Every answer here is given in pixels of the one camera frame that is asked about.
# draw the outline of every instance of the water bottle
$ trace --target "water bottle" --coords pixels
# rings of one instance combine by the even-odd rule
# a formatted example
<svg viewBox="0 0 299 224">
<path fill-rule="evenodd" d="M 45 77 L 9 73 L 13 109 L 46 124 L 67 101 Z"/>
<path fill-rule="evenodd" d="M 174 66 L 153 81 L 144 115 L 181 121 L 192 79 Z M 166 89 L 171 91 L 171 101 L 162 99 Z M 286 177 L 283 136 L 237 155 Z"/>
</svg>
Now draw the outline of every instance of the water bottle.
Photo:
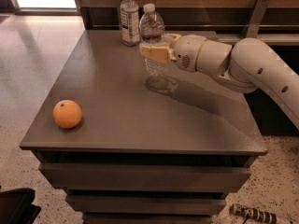
<svg viewBox="0 0 299 224">
<path fill-rule="evenodd" d="M 155 11 L 154 4 L 143 6 L 144 15 L 139 23 L 141 40 L 145 45 L 163 46 L 164 40 L 164 21 L 160 14 Z M 150 58 L 145 58 L 145 65 L 149 74 L 157 77 L 166 71 L 166 64 L 158 63 Z"/>
<path fill-rule="evenodd" d="M 127 46 L 135 46 L 140 42 L 139 6 L 135 0 L 121 2 L 122 40 Z"/>
</svg>

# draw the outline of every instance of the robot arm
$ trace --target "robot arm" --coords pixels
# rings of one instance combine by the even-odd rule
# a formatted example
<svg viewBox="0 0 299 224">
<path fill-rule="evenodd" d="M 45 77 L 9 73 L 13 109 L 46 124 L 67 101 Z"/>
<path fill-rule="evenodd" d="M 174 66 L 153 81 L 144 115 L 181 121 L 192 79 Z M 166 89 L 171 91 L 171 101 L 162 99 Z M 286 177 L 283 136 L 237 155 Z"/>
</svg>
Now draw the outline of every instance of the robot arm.
<svg viewBox="0 0 299 224">
<path fill-rule="evenodd" d="M 164 63 L 173 60 L 182 70 L 205 73 L 233 91 L 248 93 L 260 88 L 299 129 L 299 76 L 264 42 L 245 38 L 232 47 L 186 35 L 176 36 L 170 47 L 167 51 L 159 47 L 158 55 L 152 49 L 147 56 Z"/>
</svg>

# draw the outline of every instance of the orange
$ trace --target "orange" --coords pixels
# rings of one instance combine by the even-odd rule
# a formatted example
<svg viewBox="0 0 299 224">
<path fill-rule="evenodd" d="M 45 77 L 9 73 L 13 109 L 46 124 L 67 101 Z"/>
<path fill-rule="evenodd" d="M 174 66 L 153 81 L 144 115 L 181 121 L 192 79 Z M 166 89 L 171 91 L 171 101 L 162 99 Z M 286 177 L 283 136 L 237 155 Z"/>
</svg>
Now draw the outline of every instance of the orange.
<svg viewBox="0 0 299 224">
<path fill-rule="evenodd" d="M 53 108 L 53 118 L 56 124 L 64 129 L 77 126 L 82 119 L 81 107 L 74 101 L 63 100 Z"/>
</svg>

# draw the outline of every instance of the black object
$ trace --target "black object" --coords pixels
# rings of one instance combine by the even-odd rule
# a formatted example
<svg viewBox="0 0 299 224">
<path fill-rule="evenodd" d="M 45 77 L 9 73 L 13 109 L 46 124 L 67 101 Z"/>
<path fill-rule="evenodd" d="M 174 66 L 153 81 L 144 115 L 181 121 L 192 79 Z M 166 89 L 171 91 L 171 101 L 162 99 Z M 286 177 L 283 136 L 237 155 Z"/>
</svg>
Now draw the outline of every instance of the black object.
<svg viewBox="0 0 299 224">
<path fill-rule="evenodd" d="M 251 8 L 230 7 L 157 7 L 166 31 L 215 31 L 217 34 L 241 34 L 247 27 Z M 298 33 L 299 8 L 268 8 L 259 34 Z M 81 7 L 86 30 L 119 30 L 116 7 Z M 139 8 L 139 17 L 143 14 Z"/>
<path fill-rule="evenodd" d="M 41 208 L 32 205 L 35 191 L 32 189 L 13 189 L 0 192 L 0 223 L 31 224 Z"/>
</svg>

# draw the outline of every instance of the terrazzo floor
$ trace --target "terrazzo floor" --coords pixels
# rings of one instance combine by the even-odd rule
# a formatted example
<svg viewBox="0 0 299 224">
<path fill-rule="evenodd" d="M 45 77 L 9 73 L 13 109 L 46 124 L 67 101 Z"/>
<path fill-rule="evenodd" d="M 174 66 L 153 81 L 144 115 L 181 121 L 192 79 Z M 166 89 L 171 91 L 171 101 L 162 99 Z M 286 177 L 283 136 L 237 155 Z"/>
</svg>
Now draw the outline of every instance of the terrazzo floor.
<svg viewBox="0 0 299 224">
<path fill-rule="evenodd" d="M 51 187 L 37 170 L 37 159 L 19 144 L 83 30 L 81 17 L 12 15 L 0 24 L 0 191 L 34 189 L 34 204 L 42 209 L 35 224 L 82 223 L 81 213 L 64 201 L 63 191 Z M 232 203 L 299 221 L 299 137 L 263 140 L 268 154 L 253 163 L 252 176 L 228 195 L 213 223 L 243 223 L 229 214 Z"/>
</svg>

